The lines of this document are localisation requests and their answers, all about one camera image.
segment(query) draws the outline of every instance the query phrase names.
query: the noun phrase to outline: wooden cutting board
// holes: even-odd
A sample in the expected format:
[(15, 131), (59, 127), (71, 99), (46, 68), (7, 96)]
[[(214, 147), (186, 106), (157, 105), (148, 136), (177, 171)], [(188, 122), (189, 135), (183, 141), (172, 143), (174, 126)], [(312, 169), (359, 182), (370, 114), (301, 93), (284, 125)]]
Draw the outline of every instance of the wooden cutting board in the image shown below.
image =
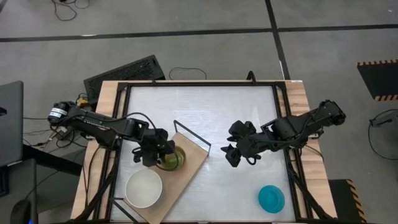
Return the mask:
[(164, 219), (208, 155), (207, 151), (180, 133), (176, 133), (172, 139), (176, 146), (185, 151), (185, 163), (176, 171), (164, 171), (156, 166), (149, 168), (162, 179), (163, 191), (160, 199), (149, 208), (136, 208), (124, 199), (126, 204), (150, 224), (159, 224)]

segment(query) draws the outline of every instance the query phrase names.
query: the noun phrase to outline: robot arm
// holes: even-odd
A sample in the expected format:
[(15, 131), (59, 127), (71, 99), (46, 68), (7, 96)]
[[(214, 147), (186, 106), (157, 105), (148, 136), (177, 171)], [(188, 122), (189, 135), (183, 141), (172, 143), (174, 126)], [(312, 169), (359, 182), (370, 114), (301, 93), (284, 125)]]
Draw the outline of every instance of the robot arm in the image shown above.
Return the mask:
[(166, 154), (174, 153), (174, 141), (168, 141), (164, 129), (149, 129), (148, 122), (135, 119), (114, 119), (109, 116), (84, 110), (74, 102), (54, 104), (48, 121), (52, 126), (70, 126), (96, 138), (98, 144), (110, 150), (120, 148), (119, 139), (138, 142), (140, 148), (133, 150), (134, 162), (150, 167)]
[(254, 165), (257, 159), (261, 159), (258, 155), (260, 152), (304, 147), (309, 135), (322, 130), (324, 126), (343, 124), (345, 118), (346, 115), (335, 102), (326, 100), (308, 113), (277, 118), (261, 126), (261, 133), (256, 132), (250, 121), (244, 124), (237, 121), (229, 129), (231, 137), (228, 138), (236, 142), (236, 147), (229, 145), (221, 150), (226, 152), (225, 157), (233, 167), (238, 166), (242, 156)]

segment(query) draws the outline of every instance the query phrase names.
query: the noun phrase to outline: white label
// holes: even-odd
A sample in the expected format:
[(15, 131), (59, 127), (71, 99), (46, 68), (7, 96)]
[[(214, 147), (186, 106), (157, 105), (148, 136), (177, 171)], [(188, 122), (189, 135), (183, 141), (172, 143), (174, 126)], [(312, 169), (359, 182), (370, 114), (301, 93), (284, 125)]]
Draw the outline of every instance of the white label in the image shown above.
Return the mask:
[(67, 115), (68, 113), (64, 110), (58, 109), (58, 108), (52, 108), (51, 111), (56, 112), (56, 113), (60, 113), (63, 115)]
[(56, 117), (58, 117), (58, 118), (60, 118), (61, 115), (62, 115), (62, 114), (56, 113), (56, 112), (50, 112), (50, 114), (49, 114), (49, 116), (56, 116)]

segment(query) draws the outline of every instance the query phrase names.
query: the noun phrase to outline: blue bowl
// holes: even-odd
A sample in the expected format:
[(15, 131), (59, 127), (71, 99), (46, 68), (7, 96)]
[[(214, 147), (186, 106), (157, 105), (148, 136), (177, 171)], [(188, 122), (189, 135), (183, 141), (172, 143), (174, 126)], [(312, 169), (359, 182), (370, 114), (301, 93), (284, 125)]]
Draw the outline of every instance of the blue bowl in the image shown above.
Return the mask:
[(265, 211), (278, 213), (285, 206), (285, 196), (279, 188), (267, 185), (259, 192), (259, 202)]

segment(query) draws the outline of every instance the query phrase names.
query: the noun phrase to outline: floor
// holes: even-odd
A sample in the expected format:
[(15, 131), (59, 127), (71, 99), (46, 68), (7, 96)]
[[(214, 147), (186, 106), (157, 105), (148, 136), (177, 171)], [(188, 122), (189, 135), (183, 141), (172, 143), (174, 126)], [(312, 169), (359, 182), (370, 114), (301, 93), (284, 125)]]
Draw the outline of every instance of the floor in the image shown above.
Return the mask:
[[(96, 0), (75, 10), (74, 20), (62, 22), (49, 0), (0, 0), (0, 84), (25, 83), (24, 116), (46, 117), (54, 102), (84, 92), (84, 79), (152, 54), (165, 73), (196, 67), (212, 80), (243, 79), (250, 70), (257, 79), (303, 80), (311, 107), (334, 100), (348, 117), (320, 140), (328, 178), (354, 181), (368, 222), (398, 219), (398, 164), (377, 157), (367, 140), (369, 119), (398, 103), (376, 103), (356, 69), (356, 62), (398, 58), (397, 1)], [(73, 16), (65, 6), (57, 11)], [(201, 78), (184, 75), (174, 78)], [(47, 124), (24, 124), (25, 132), (38, 129)], [(398, 157), (391, 131), (395, 126), (375, 129), (374, 145)], [(55, 175), (40, 186), (64, 193), (44, 197), (40, 223), (68, 219), (76, 187), (65, 186), (77, 182)]]

